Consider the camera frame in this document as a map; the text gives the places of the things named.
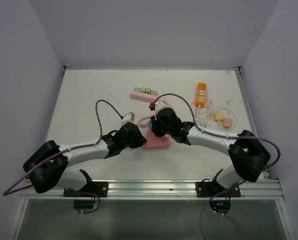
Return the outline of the blue plug adapter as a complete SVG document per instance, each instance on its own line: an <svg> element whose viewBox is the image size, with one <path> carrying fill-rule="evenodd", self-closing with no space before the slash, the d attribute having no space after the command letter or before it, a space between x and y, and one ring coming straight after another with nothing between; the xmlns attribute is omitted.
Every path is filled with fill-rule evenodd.
<svg viewBox="0 0 298 240"><path fill-rule="evenodd" d="M149 127L149 129L152 129L153 128L153 121L152 120L149 120L148 127Z"/></svg>

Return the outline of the pink triangular socket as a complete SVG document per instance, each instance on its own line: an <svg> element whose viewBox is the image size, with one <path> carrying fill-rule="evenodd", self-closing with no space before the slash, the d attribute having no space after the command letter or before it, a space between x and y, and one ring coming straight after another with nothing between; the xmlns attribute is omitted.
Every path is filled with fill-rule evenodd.
<svg viewBox="0 0 298 240"><path fill-rule="evenodd" d="M147 130L146 139L147 142L143 145L143 147L147 150L168 148L171 145L171 141L168 137L156 137L150 129Z"/></svg>

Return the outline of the brown cube plug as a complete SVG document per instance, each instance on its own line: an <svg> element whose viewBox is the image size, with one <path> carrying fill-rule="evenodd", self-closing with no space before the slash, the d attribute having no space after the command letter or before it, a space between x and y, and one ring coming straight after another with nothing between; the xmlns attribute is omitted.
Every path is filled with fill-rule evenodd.
<svg viewBox="0 0 298 240"><path fill-rule="evenodd" d="M150 94L151 94L151 95L154 95L154 96L157 96L157 95L158 95L158 92L155 91L155 90L152 90L152 91L150 92Z"/></svg>

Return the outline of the green cube plug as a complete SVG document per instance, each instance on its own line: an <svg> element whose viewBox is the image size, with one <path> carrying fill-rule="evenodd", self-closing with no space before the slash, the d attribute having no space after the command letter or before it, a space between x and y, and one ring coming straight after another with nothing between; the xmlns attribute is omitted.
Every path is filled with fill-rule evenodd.
<svg viewBox="0 0 298 240"><path fill-rule="evenodd" d="M151 94L151 89L147 87L146 90L145 90L145 93L150 95Z"/></svg>

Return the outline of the long pink power strip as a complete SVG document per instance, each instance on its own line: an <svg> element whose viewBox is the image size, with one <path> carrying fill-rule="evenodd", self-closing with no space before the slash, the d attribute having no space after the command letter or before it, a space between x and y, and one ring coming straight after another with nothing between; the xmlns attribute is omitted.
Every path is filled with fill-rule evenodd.
<svg viewBox="0 0 298 240"><path fill-rule="evenodd" d="M157 99L157 96L133 90L130 92L130 98L141 102L153 103L154 100Z"/></svg>

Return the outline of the orange power strip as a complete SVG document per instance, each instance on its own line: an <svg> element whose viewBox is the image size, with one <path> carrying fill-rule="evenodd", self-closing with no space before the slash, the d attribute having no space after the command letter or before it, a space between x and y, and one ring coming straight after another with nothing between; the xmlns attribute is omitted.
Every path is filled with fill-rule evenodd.
<svg viewBox="0 0 298 240"><path fill-rule="evenodd" d="M204 82L199 82L196 90L195 106L203 107L206 102L207 85Z"/></svg>

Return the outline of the yellow charger plug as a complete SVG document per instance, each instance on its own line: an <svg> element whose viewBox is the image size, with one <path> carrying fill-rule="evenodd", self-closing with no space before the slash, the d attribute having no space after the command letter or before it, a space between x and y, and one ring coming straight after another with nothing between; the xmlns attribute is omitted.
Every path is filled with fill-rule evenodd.
<svg viewBox="0 0 298 240"><path fill-rule="evenodd" d="M223 114L220 112L215 112L214 113L214 121L217 123L220 123L224 120Z"/></svg>

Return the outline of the pink charger plug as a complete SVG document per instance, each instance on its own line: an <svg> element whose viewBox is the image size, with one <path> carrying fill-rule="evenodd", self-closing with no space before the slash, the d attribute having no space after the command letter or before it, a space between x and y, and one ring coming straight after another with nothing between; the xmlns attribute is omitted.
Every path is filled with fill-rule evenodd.
<svg viewBox="0 0 298 240"><path fill-rule="evenodd" d="M232 127L232 124L233 124L233 120L231 118L223 119L222 125L225 130L229 130Z"/></svg>

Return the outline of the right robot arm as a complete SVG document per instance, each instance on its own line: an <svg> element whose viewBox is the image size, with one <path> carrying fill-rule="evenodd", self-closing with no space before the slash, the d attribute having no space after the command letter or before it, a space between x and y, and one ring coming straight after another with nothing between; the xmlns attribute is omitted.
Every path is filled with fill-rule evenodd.
<svg viewBox="0 0 298 240"><path fill-rule="evenodd" d="M150 118L149 128L155 136L169 135L177 143L206 147L230 157L232 164L212 179L211 190L216 196L223 196L231 186L241 181L256 182L271 158L266 148L248 130L228 135L207 131L194 122L181 121L168 107Z"/></svg>

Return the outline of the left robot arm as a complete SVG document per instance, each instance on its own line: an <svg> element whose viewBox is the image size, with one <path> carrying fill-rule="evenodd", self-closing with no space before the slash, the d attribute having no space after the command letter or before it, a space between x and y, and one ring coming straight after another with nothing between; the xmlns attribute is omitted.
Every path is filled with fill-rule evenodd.
<svg viewBox="0 0 298 240"><path fill-rule="evenodd" d="M139 127L128 122L100 140L81 145L59 145L49 140L23 164L23 170L39 194L58 187L73 189L85 197L93 190L92 179L85 170L72 170L71 166L111 158L126 148L142 147L146 142Z"/></svg>

